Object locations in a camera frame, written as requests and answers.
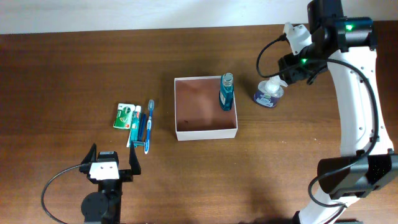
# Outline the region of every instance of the blue mouthwash bottle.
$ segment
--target blue mouthwash bottle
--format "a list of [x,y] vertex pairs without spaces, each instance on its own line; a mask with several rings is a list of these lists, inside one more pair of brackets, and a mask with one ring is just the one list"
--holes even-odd
[[220,106],[223,110],[229,111],[232,108],[234,100],[234,77],[231,73],[226,73],[221,76],[220,83]]

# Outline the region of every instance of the white wall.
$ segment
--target white wall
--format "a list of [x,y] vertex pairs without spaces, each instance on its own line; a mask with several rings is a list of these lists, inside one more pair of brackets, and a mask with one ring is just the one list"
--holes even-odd
[[[343,0],[345,15],[398,20],[398,0]],[[0,34],[307,22],[310,0],[0,0]]]

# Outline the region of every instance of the open box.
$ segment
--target open box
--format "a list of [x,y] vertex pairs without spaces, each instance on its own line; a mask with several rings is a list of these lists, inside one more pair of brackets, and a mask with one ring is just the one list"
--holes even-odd
[[175,132],[179,141],[235,138],[238,131],[235,96],[232,109],[221,109],[220,78],[174,79]]

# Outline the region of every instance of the green led light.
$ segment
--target green led light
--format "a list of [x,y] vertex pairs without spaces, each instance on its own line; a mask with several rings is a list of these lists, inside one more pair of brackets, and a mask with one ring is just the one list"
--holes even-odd
[[346,25],[346,30],[351,31],[353,30],[354,26],[353,25]]

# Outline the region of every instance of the green toothpaste box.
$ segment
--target green toothpaste box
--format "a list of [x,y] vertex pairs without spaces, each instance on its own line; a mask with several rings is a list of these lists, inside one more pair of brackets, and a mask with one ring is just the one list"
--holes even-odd
[[116,120],[113,123],[113,127],[118,129],[130,129],[132,113],[135,109],[136,106],[134,105],[124,103],[118,104],[118,113],[116,115]]

